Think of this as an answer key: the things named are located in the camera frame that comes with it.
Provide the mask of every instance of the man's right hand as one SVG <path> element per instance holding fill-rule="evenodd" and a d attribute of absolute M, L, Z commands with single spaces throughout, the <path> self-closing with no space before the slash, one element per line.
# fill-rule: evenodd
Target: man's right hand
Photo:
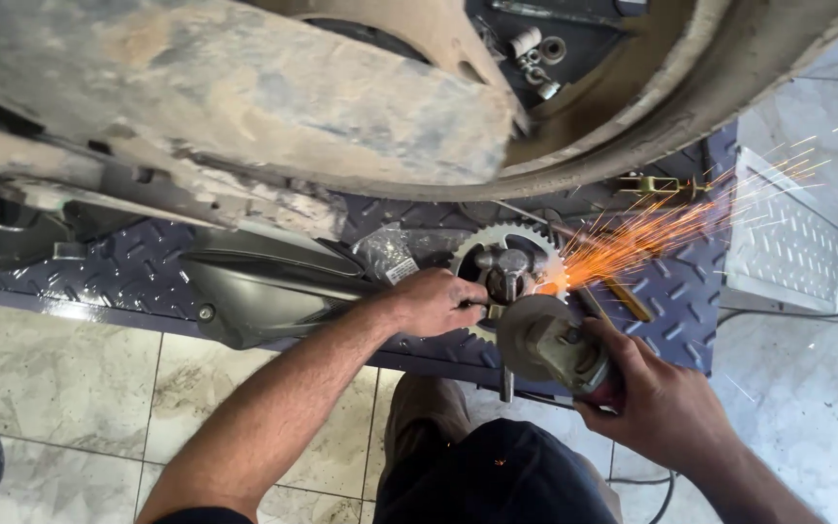
<path fill-rule="evenodd" d="M 722 453 L 745 448 L 702 373 L 661 360 L 638 337 L 608 323 L 586 319 L 584 328 L 606 344 L 626 386 L 618 415 L 575 403 L 590 431 L 688 476 L 715 465 Z"/>

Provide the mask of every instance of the diamond plate mat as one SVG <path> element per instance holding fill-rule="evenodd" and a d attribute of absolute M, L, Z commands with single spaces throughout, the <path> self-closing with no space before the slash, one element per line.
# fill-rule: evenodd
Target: diamond plate mat
<path fill-rule="evenodd" d="M 838 312 L 838 226 L 806 190 L 746 147 L 726 287 L 812 310 Z"/>
<path fill-rule="evenodd" d="M 727 126 L 640 171 L 681 180 L 696 177 L 703 182 L 709 168 L 721 173 L 731 165 L 735 140 L 735 125 Z M 348 243 L 398 220 L 403 228 L 473 230 L 481 223 L 513 218 L 512 213 L 495 204 L 462 206 L 366 196 L 346 198 L 349 217 L 343 239 Z M 510 201 L 531 211 L 552 208 L 566 217 L 629 205 L 606 183 Z M 83 262 L 49 260 L 17 271 L 0 271 L 0 305 L 201 337 L 193 321 L 192 297 L 177 263 L 177 256 L 188 249 L 192 236 L 187 226 L 147 220 L 91 244 Z M 618 328 L 642 337 L 671 362 L 709 372 L 722 280 L 716 272 L 723 269 L 727 237 L 728 232 L 719 228 L 701 231 L 691 244 L 651 261 L 625 279 L 656 313 L 652 323 L 635 322 L 602 286 L 596 286 L 594 293 Z M 419 262 L 428 267 L 447 266 L 447 261 L 445 255 Z M 286 340 L 268 348 L 280 351 L 290 345 L 291 341 Z M 495 347 L 461 330 L 425 340 L 394 338 L 369 364 L 492 388 L 500 381 L 500 358 Z M 566 394 L 554 382 L 517 379 L 516 387 L 533 393 Z"/>

